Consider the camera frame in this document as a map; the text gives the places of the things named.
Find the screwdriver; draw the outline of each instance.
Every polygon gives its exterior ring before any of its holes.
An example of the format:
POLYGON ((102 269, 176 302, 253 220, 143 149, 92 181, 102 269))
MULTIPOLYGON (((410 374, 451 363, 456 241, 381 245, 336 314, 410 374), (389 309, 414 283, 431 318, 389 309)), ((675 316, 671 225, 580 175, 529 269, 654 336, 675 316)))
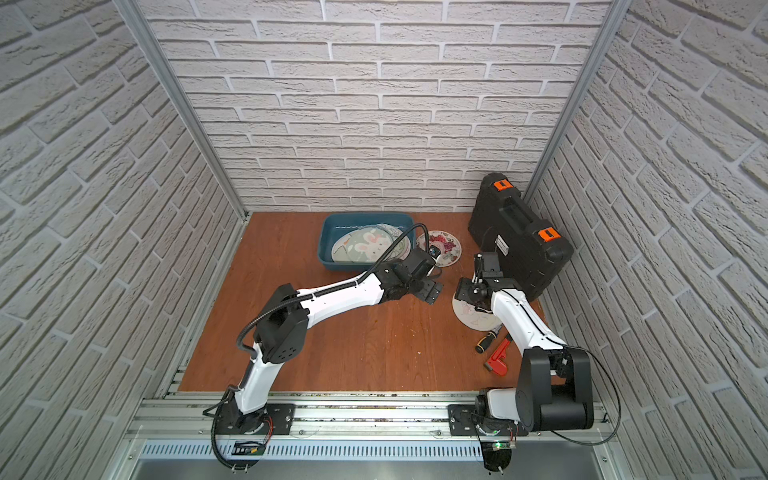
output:
POLYGON ((477 353, 483 353, 485 350, 487 350, 498 336, 498 333, 501 331, 502 325, 499 323, 497 327, 486 333, 485 336, 480 339, 478 344, 475 345, 475 351, 477 353))

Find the white brick wall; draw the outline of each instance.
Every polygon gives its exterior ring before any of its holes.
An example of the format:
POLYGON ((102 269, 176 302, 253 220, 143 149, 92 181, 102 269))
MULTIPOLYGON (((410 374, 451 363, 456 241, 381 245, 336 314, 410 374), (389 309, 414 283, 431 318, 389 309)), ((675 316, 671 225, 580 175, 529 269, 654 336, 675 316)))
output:
POLYGON ((464 211, 478 182, 432 181, 490 170, 524 189, 608 5, 140 3, 246 207, 272 211, 464 211), (353 184, 395 170, 420 180, 402 200, 353 184))
POLYGON ((634 0, 533 201, 636 478, 768 470, 766 5, 634 0))
POLYGON ((0 477, 100 478, 236 217, 111 2, 5 2, 0 65, 0 477))

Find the tool case label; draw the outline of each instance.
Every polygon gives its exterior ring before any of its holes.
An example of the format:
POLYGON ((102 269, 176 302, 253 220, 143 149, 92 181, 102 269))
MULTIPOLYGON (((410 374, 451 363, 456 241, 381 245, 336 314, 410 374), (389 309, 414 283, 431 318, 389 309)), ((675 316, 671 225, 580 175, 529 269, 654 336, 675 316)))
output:
POLYGON ((498 249, 504 254, 505 257, 509 254, 509 245, 507 245, 501 235, 496 236, 496 245, 498 245, 498 249))

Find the plate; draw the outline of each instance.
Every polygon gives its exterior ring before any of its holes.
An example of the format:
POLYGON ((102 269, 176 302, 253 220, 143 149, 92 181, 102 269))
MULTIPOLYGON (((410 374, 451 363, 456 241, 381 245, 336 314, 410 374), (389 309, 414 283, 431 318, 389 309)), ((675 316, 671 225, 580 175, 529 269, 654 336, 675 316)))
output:
POLYGON ((331 258, 334 262, 373 263, 390 245, 389 231, 379 225, 369 225, 339 238, 331 247, 331 258))
POLYGON ((481 332, 493 330, 502 323, 502 319, 493 313, 475 311, 472 305, 456 298, 453 299, 453 313, 466 326, 481 332))
MULTIPOLYGON (((402 235, 402 230, 400 230, 398 227, 388 225, 387 223, 377 223, 376 226, 381 227, 383 230, 389 233, 389 235, 392 236, 393 243, 395 240, 397 240, 397 237, 402 235)), ((392 253, 389 254, 389 258, 387 260, 391 260, 393 258, 405 260, 409 253, 411 253, 411 239, 406 237, 402 239, 402 242, 397 244, 397 247, 395 247, 392 253)))
MULTIPOLYGON (((424 234, 416 239, 416 245, 424 250, 424 234)), ((440 257, 437 257, 437 266, 451 266, 458 262, 462 256, 462 245, 458 239, 448 232, 442 230, 429 231, 429 245, 434 245, 440 250, 440 257)))

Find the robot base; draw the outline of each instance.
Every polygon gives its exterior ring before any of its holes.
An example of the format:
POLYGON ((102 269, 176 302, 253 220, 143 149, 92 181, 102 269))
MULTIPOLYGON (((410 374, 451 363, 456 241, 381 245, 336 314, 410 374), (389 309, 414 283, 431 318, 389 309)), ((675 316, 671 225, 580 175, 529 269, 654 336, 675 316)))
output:
POLYGON ((510 433, 515 436, 524 437, 528 435, 528 430, 518 422, 517 428, 509 419, 495 419, 488 415, 486 396, 483 392, 475 399, 475 405, 454 404, 448 406, 449 427, 451 436, 455 437, 474 437, 500 436, 509 438, 510 433))
POLYGON ((242 415, 237 403, 230 400, 221 408, 221 418, 216 424, 217 435, 266 435, 270 426, 266 418, 272 419, 272 435, 288 435, 293 424, 292 403, 267 403, 263 409, 242 415))

